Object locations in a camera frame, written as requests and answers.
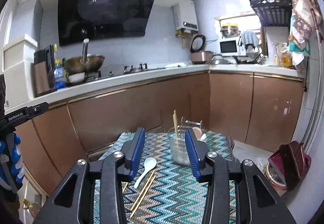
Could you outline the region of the white ceramic spoon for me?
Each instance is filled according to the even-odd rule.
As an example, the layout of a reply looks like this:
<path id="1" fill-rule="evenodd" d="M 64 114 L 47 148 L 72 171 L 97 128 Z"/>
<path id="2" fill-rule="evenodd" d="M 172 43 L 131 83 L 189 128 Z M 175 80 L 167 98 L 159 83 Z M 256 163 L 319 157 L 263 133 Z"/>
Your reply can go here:
<path id="1" fill-rule="evenodd" d="M 141 181 L 144 179 L 146 174 L 148 174 L 148 172 L 153 170 L 156 167 L 156 165 L 157 165 L 157 160 L 153 157 L 149 157 L 144 161 L 144 172 L 139 176 L 139 178 L 135 182 L 134 184 L 135 189 L 138 189 Z"/>

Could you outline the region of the brown thermos kettle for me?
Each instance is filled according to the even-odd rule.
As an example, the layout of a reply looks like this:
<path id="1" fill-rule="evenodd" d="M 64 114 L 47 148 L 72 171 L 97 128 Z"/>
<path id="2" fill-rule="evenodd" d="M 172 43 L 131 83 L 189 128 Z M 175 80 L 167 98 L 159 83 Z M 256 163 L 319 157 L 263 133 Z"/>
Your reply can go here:
<path id="1" fill-rule="evenodd" d="M 33 68 L 36 96 L 42 96 L 57 90 L 55 85 L 56 44 L 50 44 L 45 49 L 39 49 L 33 54 Z"/>

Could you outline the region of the blue label bottle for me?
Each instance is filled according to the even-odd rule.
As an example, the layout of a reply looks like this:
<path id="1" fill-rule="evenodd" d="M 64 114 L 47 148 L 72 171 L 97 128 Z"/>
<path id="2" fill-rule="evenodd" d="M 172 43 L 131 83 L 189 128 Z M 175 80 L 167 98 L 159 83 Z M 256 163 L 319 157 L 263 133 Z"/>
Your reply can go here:
<path id="1" fill-rule="evenodd" d="M 66 74 L 65 68 L 63 66 L 63 60 L 61 57 L 55 59 L 55 70 L 54 70 L 54 80 L 57 89 L 62 89 L 66 87 Z"/>

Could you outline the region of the small white bowl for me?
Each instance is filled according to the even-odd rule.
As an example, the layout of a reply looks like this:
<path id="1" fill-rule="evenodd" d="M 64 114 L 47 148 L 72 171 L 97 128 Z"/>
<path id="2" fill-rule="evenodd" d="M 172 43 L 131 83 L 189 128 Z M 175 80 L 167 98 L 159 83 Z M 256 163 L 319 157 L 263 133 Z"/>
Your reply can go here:
<path id="1" fill-rule="evenodd" d="M 81 82 L 83 82 L 84 79 L 85 79 L 84 72 L 69 75 L 69 82 L 72 84 L 81 83 Z"/>

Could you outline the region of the zigzag woven table mat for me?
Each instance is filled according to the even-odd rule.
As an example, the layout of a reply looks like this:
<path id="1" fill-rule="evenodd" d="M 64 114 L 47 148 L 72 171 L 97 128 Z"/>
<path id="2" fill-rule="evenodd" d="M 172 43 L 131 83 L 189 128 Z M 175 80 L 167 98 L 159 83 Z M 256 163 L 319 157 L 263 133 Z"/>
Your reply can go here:
<path id="1" fill-rule="evenodd" d="M 115 151 L 121 150 L 125 141 L 132 140 L 134 133 L 122 133 L 116 142 L 98 159 L 103 160 Z M 123 194 L 128 223 L 201 223 L 206 202 L 208 184 L 200 184 L 192 175 L 191 168 L 174 163 L 171 157 L 169 138 L 172 134 L 146 133 L 146 142 L 138 170 L 131 184 Z M 209 150 L 215 151 L 226 160 L 238 161 L 233 155 L 234 141 L 222 134 L 209 131 L 206 143 Z M 144 171 L 143 163 L 148 157 L 157 160 L 155 180 L 149 188 L 140 207 L 133 217 L 132 206 L 141 188 L 134 188 L 134 183 Z M 236 194 L 234 182 L 230 181 L 230 218 L 229 223 L 236 223 Z M 94 192 L 94 223 L 100 223 L 99 215 L 100 180 L 96 181 Z"/>

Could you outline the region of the lower brown cabinets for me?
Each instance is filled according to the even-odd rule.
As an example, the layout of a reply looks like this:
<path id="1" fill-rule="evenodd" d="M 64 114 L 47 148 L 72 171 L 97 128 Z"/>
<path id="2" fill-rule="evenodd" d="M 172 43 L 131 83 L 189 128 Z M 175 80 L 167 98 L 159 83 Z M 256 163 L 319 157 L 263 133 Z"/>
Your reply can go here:
<path id="1" fill-rule="evenodd" d="M 302 105 L 299 78 L 259 73 L 179 75 L 88 93 L 20 125 L 24 163 L 50 194 L 79 158 L 138 127 L 173 127 L 173 115 L 274 152 L 292 140 Z"/>

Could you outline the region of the wooden spoon in holder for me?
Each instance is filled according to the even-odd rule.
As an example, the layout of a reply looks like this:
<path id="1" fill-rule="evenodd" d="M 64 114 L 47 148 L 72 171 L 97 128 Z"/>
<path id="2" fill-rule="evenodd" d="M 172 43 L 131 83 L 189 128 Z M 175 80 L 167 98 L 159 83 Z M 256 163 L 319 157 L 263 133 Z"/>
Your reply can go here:
<path id="1" fill-rule="evenodd" d="M 192 127 L 192 130 L 193 130 L 197 140 L 199 141 L 201 139 L 201 137 L 203 136 L 202 129 L 197 126 L 194 126 L 194 127 Z"/>

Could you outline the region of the black range hood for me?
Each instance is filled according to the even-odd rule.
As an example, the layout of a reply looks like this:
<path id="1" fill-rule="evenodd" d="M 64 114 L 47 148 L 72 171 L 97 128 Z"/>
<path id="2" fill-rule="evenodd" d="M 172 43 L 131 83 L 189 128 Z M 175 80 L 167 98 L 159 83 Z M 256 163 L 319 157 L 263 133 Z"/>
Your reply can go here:
<path id="1" fill-rule="evenodd" d="M 154 0 L 58 0 L 61 46 L 107 38 L 143 37 Z"/>

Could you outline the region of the steel pot lid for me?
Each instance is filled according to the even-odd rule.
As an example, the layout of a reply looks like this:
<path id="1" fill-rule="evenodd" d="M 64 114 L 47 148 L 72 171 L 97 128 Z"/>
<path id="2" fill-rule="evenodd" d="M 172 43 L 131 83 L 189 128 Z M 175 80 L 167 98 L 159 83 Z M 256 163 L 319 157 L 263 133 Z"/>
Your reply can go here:
<path id="1" fill-rule="evenodd" d="M 225 58 L 223 58 L 221 55 L 213 55 L 211 60 L 207 61 L 207 65 L 229 65 L 231 62 Z"/>

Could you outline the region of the white microwave oven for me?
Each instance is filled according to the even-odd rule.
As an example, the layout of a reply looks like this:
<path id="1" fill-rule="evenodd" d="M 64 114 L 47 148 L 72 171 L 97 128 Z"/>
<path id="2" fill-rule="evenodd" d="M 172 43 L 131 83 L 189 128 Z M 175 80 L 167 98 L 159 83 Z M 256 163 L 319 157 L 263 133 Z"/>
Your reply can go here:
<path id="1" fill-rule="evenodd" d="M 231 37 L 221 39 L 220 52 L 223 57 L 225 56 L 239 56 L 241 54 L 240 47 L 238 45 L 239 37 Z"/>

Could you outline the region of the rice cooker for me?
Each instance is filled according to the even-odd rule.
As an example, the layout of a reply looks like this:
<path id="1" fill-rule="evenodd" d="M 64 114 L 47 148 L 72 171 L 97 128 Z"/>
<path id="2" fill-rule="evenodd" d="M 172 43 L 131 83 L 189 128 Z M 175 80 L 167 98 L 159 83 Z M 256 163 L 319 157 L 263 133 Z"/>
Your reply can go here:
<path id="1" fill-rule="evenodd" d="M 190 61 L 193 64 L 205 64 L 213 59 L 214 53 L 204 50 L 206 37 L 201 34 L 195 34 L 190 43 Z"/>

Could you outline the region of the white water heater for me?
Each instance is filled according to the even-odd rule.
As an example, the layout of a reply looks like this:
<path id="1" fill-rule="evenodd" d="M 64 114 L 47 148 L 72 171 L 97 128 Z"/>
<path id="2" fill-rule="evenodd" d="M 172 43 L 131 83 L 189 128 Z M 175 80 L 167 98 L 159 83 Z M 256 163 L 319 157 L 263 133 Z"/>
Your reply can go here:
<path id="1" fill-rule="evenodd" d="M 187 33 L 198 33 L 198 21 L 194 2 L 183 0 L 173 6 L 175 30 Z"/>

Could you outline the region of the patterned hanging cloth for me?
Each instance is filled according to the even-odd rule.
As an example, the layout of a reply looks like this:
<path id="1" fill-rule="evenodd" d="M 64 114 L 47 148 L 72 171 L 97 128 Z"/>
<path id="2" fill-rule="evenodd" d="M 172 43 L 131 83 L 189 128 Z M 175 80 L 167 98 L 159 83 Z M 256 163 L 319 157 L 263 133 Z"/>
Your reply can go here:
<path id="1" fill-rule="evenodd" d="M 292 16 L 289 31 L 289 49 L 310 54 L 310 38 L 322 21 L 318 0 L 292 0 Z"/>

